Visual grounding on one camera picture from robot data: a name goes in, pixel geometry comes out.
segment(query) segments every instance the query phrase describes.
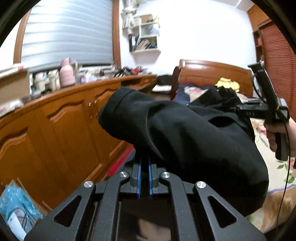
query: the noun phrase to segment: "metal bolt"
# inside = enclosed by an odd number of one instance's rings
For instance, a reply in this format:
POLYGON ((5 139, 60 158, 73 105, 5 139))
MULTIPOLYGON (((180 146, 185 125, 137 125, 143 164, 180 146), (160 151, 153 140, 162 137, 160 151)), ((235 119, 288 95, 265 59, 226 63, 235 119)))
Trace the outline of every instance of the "metal bolt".
POLYGON ((119 176, 120 177, 127 177, 128 176, 128 173, 127 172, 120 172, 119 173, 119 176))
POLYGON ((202 181, 199 181, 196 183, 196 186, 198 188, 205 188, 206 187, 206 183, 205 182, 202 182, 202 181))
POLYGON ((92 181, 86 181, 86 182, 83 184, 83 186, 85 186, 86 188, 90 188, 90 187, 92 187, 93 184, 94 184, 94 183, 93 183, 92 181))
POLYGON ((161 174, 161 176, 162 176, 163 178, 169 178, 169 177, 170 177, 170 173, 169 173, 169 172, 163 172, 163 173, 161 174))

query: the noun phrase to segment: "black gripper handle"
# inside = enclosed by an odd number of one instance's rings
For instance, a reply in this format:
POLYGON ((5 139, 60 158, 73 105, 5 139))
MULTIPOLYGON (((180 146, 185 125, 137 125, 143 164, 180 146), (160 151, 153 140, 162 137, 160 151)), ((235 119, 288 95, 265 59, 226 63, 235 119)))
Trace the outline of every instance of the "black gripper handle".
POLYGON ((288 159, 288 144, 286 140, 286 134, 279 132, 275 133, 276 136, 276 159, 286 161, 288 159))

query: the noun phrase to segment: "red-brown louvered panel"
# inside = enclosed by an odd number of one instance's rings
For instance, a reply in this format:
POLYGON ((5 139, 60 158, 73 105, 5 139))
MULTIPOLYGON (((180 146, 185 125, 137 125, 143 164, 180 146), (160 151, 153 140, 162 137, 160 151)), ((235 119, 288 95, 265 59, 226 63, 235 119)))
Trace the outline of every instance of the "red-brown louvered panel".
POLYGON ((266 70, 272 81, 278 97, 284 98, 289 106, 290 115, 296 119, 296 97, 293 90, 296 88, 295 54, 289 43, 272 23, 266 24, 262 30, 265 47, 266 70))

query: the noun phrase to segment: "triangular cutout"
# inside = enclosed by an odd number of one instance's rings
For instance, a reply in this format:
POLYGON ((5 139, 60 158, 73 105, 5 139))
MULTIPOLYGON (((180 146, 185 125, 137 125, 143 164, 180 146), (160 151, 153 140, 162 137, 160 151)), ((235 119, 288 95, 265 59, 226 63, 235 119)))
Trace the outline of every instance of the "triangular cutout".
POLYGON ((74 198, 72 202, 70 202, 62 211, 60 211, 54 217, 54 221, 65 227, 70 227, 81 199, 81 196, 77 196, 76 198, 74 198))
POLYGON ((208 199, 220 228, 225 228, 237 221, 236 217, 233 216, 233 214, 229 212, 216 198, 209 196, 208 199))

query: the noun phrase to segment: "yellow clothing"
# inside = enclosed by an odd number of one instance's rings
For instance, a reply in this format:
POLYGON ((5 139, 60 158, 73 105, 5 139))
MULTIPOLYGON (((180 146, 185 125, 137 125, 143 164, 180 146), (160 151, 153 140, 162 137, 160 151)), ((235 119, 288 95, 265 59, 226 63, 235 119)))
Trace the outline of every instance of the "yellow clothing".
POLYGON ((235 92, 239 92, 239 83, 231 81, 230 79, 220 78, 220 80, 217 82, 217 84, 215 84, 215 86, 224 86, 224 88, 226 89, 232 88, 235 92))

